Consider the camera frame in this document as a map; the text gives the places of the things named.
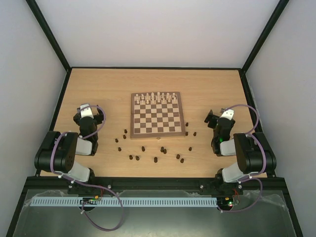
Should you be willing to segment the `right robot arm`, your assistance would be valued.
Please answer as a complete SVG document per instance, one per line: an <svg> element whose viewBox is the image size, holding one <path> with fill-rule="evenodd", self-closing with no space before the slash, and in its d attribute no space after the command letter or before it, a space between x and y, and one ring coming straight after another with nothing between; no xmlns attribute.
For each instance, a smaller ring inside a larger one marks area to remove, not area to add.
<svg viewBox="0 0 316 237"><path fill-rule="evenodd" d="M235 156L237 161L221 168L215 174L211 184L220 194L226 194L233 183L252 178L262 173L273 173L277 166L276 156L262 132L235 133L230 132L235 124L234 111L229 109L217 116L209 111L204 122L213 129L211 147L219 157Z"/></svg>

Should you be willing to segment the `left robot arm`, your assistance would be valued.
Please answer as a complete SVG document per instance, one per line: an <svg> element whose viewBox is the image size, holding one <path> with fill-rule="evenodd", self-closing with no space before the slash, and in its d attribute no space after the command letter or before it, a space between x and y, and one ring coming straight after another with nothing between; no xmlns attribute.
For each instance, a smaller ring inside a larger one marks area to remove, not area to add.
<svg viewBox="0 0 316 237"><path fill-rule="evenodd" d="M86 193L95 191L92 168L75 161L75 156L94 156L98 149L98 131L104 126L106 115L98 105L83 104L73 117L77 132L47 132L38 149L34 165L37 170L56 174L71 185L83 185Z"/></svg>

